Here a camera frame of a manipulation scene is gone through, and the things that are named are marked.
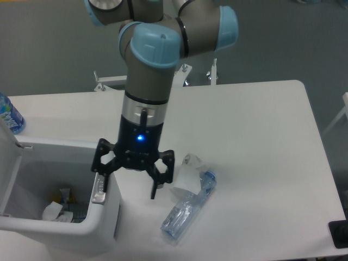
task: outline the black object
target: black object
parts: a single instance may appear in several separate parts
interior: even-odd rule
[[[104,192],[107,192],[109,175],[121,167],[132,170],[145,170],[153,179],[151,199],[156,194],[158,185],[173,182],[174,151],[158,151],[159,139],[163,123],[157,126],[146,126],[147,111],[143,110],[140,125],[132,123],[121,116],[119,138],[116,144],[111,144],[106,139],[100,139],[94,160],[92,172],[105,177]],[[102,164],[101,157],[113,151],[115,157],[108,163]],[[155,162],[161,159],[167,166],[164,173],[160,173]]]
[[[328,224],[336,248],[348,248],[348,221],[331,221]]]

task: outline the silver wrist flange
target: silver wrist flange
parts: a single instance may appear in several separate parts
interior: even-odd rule
[[[167,105],[168,103],[161,105],[141,103],[125,95],[123,99],[122,116],[125,117],[126,120],[139,125],[141,112],[146,110],[146,126],[157,126],[164,122]]]

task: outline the white tissue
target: white tissue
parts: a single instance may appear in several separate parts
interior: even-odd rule
[[[72,221],[72,217],[74,215],[73,212],[69,212],[69,211],[62,211],[60,212],[61,215],[55,219],[55,222],[66,222],[66,223],[71,223]]]
[[[63,206],[61,204],[52,202],[43,211],[42,220],[45,220],[45,221],[55,220],[57,218],[57,216],[59,215],[62,208],[63,208]]]

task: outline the white table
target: white table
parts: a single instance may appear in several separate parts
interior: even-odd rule
[[[11,97],[22,135],[115,142],[123,92]],[[282,260],[346,254],[328,222],[344,219],[330,167],[298,81],[172,90],[160,150],[212,163],[216,191],[177,245],[159,227],[175,202],[169,185],[150,200],[146,173],[116,172],[124,204],[118,247],[81,256],[0,231],[1,260]]]

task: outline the light blue joint cap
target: light blue joint cap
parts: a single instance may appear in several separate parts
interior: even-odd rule
[[[216,51],[232,46],[238,39],[238,20],[231,7],[220,7],[220,27]]]
[[[85,0],[85,6],[88,11],[89,17],[92,19],[92,22],[95,26],[105,26],[105,24],[102,24],[101,21],[98,20],[96,15],[92,11],[92,7],[90,6],[88,0]]]
[[[122,30],[120,31],[119,33],[119,52],[120,52],[120,55],[122,56],[122,53],[121,53],[121,41],[122,41],[122,36],[124,34],[124,32],[131,26],[135,25],[135,24],[138,24],[138,23],[142,23],[142,22],[131,22],[131,23],[128,23],[126,24],[125,26],[123,26]]]
[[[135,28],[130,42],[135,57],[148,66],[166,69],[180,60],[181,38],[173,29],[142,23]]]

